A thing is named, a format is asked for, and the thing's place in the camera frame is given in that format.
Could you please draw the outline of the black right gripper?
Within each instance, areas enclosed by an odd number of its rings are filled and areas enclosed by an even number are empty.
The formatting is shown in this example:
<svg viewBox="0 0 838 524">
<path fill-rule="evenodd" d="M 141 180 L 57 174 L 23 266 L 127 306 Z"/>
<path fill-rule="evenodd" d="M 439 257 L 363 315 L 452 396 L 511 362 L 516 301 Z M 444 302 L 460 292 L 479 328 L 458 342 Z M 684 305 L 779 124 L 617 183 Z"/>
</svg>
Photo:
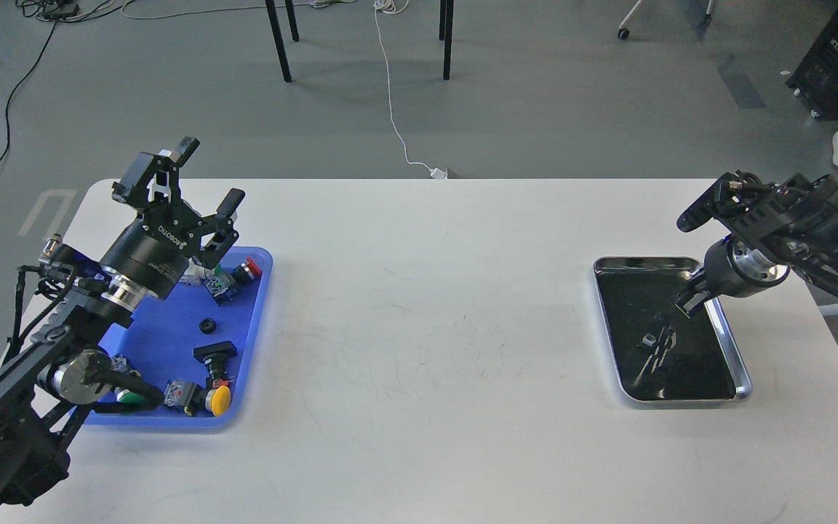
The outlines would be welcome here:
<svg viewBox="0 0 838 524">
<path fill-rule="evenodd" d="M 685 317 L 693 318 L 715 296 L 748 298 L 788 277 L 789 266 L 772 262 L 738 237 L 725 237 L 711 245 L 701 269 L 679 286 L 675 306 Z"/>
</svg>

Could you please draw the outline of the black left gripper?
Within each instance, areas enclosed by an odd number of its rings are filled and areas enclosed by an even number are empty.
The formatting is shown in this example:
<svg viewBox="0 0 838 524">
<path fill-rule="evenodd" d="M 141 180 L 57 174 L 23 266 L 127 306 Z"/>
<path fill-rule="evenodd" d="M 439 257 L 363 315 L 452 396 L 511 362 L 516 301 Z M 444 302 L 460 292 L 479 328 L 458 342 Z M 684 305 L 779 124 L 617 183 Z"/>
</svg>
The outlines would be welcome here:
<svg viewBox="0 0 838 524">
<path fill-rule="evenodd" d="M 166 298 L 180 281 L 189 258 L 213 269 L 235 245 L 235 213 L 246 193 L 231 188 L 214 215 L 201 216 L 182 198 L 179 169 L 199 148 L 199 139 L 184 137 L 172 150 L 140 152 L 112 185 L 112 199 L 137 212 L 99 265 Z"/>
</svg>

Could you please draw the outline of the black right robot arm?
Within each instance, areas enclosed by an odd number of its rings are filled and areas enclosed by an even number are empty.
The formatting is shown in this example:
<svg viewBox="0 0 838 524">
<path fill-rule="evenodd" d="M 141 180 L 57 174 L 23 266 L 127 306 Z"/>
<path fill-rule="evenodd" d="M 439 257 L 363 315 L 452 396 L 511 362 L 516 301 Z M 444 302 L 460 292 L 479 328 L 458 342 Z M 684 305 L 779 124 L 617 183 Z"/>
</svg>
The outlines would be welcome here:
<svg viewBox="0 0 838 524">
<path fill-rule="evenodd" d="M 747 298 L 795 273 L 838 297 L 838 180 L 795 175 L 765 183 L 750 172 L 726 172 L 678 218 L 689 232 L 709 220 L 727 235 L 705 253 L 674 303 L 688 317 L 721 295 Z"/>
</svg>

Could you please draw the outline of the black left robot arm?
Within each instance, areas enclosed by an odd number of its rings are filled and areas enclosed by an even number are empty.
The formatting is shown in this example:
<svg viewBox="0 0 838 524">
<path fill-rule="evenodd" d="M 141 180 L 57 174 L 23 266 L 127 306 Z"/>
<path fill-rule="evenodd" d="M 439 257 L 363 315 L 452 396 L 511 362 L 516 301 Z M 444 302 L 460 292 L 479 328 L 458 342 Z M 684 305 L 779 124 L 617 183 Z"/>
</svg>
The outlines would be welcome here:
<svg viewBox="0 0 838 524">
<path fill-rule="evenodd" d="M 172 151 L 140 153 L 113 183 L 113 199 L 136 219 L 100 261 L 59 237 L 44 246 L 32 272 L 60 291 L 13 336 L 0 366 L 0 505 L 32 504 L 67 478 L 69 445 L 90 413 L 161 404 L 159 388 L 113 370 L 100 342 L 111 326 L 130 326 L 146 296 L 163 301 L 191 264 L 215 268 L 239 236 L 242 190 L 208 216 L 182 198 L 179 170 L 197 147 L 185 137 Z"/>
</svg>

